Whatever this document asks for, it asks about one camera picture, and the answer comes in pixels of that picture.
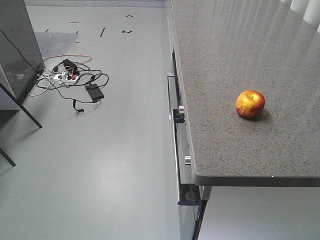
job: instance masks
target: power adapter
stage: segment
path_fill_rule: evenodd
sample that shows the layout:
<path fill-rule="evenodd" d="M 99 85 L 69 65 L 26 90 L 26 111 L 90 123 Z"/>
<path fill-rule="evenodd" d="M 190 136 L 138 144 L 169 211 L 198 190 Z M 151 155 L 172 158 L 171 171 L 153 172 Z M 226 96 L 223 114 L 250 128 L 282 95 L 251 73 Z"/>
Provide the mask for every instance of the power adapter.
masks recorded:
<path fill-rule="evenodd" d="M 75 65 L 72 61 L 70 61 L 69 59 L 65 59 L 62 61 L 63 62 L 63 66 L 66 70 L 69 69 L 73 69 L 73 71 L 77 71 L 77 65 Z"/>
<path fill-rule="evenodd" d="M 102 91 L 100 90 L 100 88 L 98 87 L 98 85 L 95 83 L 86 85 L 85 89 L 89 93 L 93 102 L 97 102 L 100 99 L 103 99 L 105 97 L 104 94 L 102 93 Z"/>

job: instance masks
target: curtain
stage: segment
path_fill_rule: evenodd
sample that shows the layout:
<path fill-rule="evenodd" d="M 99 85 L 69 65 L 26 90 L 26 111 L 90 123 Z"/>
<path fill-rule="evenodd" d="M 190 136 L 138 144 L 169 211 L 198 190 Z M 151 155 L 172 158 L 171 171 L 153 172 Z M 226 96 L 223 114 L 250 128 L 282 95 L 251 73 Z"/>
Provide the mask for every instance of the curtain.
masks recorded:
<path fill-rule="evenodd" d="M 320 33 L 320 0 L 281 0 Z"/>

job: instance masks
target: laptop charger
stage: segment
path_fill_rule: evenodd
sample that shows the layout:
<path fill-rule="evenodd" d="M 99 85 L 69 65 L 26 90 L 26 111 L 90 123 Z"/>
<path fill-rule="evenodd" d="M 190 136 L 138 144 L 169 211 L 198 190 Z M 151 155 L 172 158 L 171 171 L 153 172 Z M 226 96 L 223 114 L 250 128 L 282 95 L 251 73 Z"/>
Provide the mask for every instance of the laptop charger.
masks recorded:
<path fill-rule="evenodd" d="M 96 83 L 86 85 L 85 89 L 89 93 L 93 102 L 98 102 L 100 99 L 103 99 L 105 97 Z"/>

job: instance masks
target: countertop edge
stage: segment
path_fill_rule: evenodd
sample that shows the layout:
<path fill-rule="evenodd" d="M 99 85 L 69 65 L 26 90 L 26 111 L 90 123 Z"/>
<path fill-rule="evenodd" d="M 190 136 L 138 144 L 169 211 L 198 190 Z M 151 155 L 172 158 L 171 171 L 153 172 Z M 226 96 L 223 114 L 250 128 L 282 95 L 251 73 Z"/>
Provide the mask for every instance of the countertop edge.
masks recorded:
<path fill-rule="evenodd" d="M 320 187 L 318 177 L 242 177 L 195 175 L 197 186 L 223 187 Z"/>

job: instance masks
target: kitchen counter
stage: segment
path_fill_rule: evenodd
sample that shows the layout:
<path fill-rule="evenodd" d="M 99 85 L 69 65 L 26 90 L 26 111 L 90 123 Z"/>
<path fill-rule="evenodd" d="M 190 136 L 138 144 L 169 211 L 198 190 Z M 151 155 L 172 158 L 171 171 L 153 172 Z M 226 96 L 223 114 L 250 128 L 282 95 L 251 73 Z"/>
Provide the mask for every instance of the kitchen counter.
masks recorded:
<path fill-rule="evenodd" d="M 280 0 L 171 0 L 198 186 L 320 186 L 320 34 Z M 235 102 L 261 92 L 248 120 Z"/>

